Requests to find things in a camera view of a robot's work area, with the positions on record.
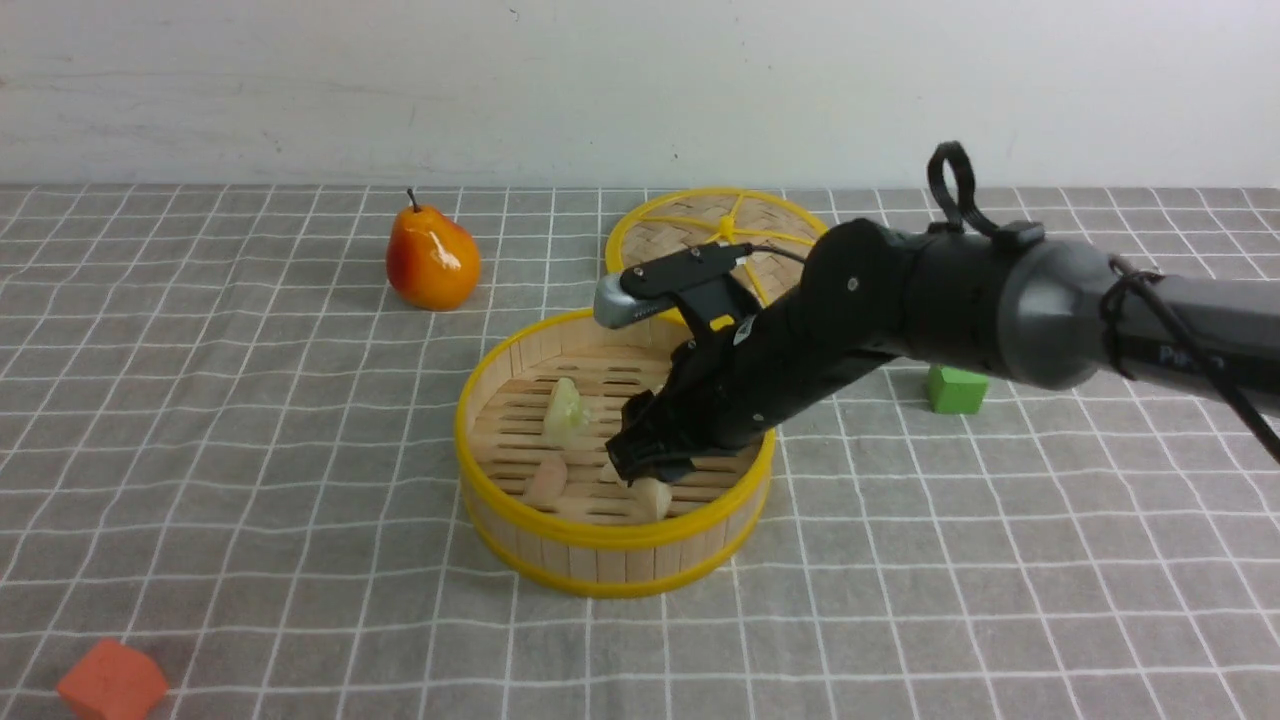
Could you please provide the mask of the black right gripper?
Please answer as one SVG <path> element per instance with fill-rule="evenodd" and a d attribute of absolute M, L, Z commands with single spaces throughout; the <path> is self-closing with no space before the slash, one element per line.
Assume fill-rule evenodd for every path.
<path fill-rule="evenodd" d="M 623 406 L 605 445 L 627 483 L 681 480 L 699 457 L 728 457 L 887 363 L 916 240 L 859 219 L 824 233 L 800 281 L 744 322 L 671 354 L 658 391 Z"/>

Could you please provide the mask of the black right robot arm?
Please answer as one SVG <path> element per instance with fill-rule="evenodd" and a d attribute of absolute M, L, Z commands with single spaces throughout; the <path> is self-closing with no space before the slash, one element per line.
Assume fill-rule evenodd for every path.
<path fill-rule="evenodd" d="M 1277 452 L 1277 284 L 1162 275 L 1037 223 L 905 234 L 836 225 L 762 304 L 733 275 L 758 245 L 685 249 L 603 278 L 598 324 L 676 310 L 691 332 L 605 445 L 626 482 L 676 483 L 879 366 L 908 357 L 1041 389 L 1097 372 L 1221 398 Z"/>

